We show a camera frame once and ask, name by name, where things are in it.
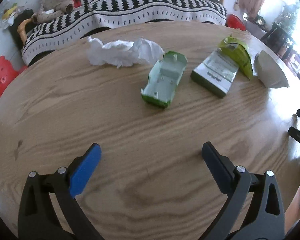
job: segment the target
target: round table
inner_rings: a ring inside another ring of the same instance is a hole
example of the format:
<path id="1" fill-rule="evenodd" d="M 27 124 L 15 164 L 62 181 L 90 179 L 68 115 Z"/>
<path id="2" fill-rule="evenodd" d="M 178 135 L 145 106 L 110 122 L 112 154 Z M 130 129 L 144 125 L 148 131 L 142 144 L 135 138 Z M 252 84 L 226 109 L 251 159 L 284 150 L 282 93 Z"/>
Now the round table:
<path id="1" fill-rule="evenodd" d="M 230 34 L 249 45 L 252 60 L 262 49 L 275 58 L 290 87 L 267 89 L 256 76 L 249 81 L 238 72 L 219 99 L 193 82 L 191 71 Z M 300 81 L 262 42 L 248 32 L 196 22 L 131 25 L 94 37 L 143 37 L 184 54 L 188 65 L 164 110 L 141 98 L 152 66 L 91 66 L 86 38 L 18 76 L 0 99 L 0 216 L 13 233 L 29 172 L 68 166 L 93 142 L 102 158 L 76 199 L 106 240 L 198 239 L 226 200 L 201 158 L 207 141 L 249 172 L 274 171 L 289 206 L 300 184 L 300 144 L 287 133 L 292 125 L 300 129 L 293 115 Z"/>

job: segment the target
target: brown cloth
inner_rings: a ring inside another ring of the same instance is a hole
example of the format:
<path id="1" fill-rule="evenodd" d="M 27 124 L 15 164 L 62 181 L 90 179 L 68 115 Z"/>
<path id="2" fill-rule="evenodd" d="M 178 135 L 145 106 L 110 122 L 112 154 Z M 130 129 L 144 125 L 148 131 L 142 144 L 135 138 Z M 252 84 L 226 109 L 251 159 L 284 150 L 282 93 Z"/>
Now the brown cloth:
<path id="1" fill-rule="evenodd" d="M 43 0 L 39 12 L 34 13 L 31 19 L 36 24 L 47 23 L 59 16 L 71 13 L 73 8 L 73 0 Z M 43 13 L 43 11 L 49 11 L 52 9 L 55 10 L 54 13 Z"/>

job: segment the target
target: red chair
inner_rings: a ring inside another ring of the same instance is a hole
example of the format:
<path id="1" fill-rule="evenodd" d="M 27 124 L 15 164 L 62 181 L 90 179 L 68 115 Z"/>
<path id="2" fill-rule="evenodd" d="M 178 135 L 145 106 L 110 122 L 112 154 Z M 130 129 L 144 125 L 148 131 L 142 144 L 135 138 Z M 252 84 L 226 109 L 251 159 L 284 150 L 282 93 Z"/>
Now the red chair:
<path id="1" fill-rule="evenodd" d="M 0 97 L 7 86 L 26 68 L 23 67 L 19 72 L 15 71 L 10 61 L 4 56 L 0 57 Z"/>
<path id="2" fill-rule="evenodd" d="M 229 14 L 226 21 L 226 26 L 233 28 L 233 29 L 239 29 L 242 31 L 246 30 L 246 27 L 244 26 L 243 22 L 239 19 L 239 17 Z"/>

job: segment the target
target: dark blue gripper pad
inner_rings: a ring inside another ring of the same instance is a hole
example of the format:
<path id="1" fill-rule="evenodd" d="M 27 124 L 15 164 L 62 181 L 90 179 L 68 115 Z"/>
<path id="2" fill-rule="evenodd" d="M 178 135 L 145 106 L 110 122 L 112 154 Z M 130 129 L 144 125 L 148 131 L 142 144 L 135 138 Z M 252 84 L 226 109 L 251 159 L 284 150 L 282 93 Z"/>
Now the dark blue gripper pad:
<path id="1" fill-rule="evenodd" d="M 73 198 L 82 193 L 100 159 L 101 148 L 98 144 L 94 143 L 84 154 L 83 160 L 69 179 L 69 192 Z"/>

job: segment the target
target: black and white blanket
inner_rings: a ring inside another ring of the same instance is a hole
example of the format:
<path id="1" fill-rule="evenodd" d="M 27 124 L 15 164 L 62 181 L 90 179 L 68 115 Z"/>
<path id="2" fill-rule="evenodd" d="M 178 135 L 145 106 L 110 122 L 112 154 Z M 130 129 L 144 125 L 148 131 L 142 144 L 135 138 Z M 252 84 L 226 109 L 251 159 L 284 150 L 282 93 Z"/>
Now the black and white blanket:
<path id="1" fill-rule="evenodd" d="M 117 28 L 151 20 L 226 22 L 226 9 L 203 0 L 81 0 L 83 6 L 38 25 L 28 37 L 22 58 L 28 65 L 41 52 L 57 50 L 100 28 Z"/>

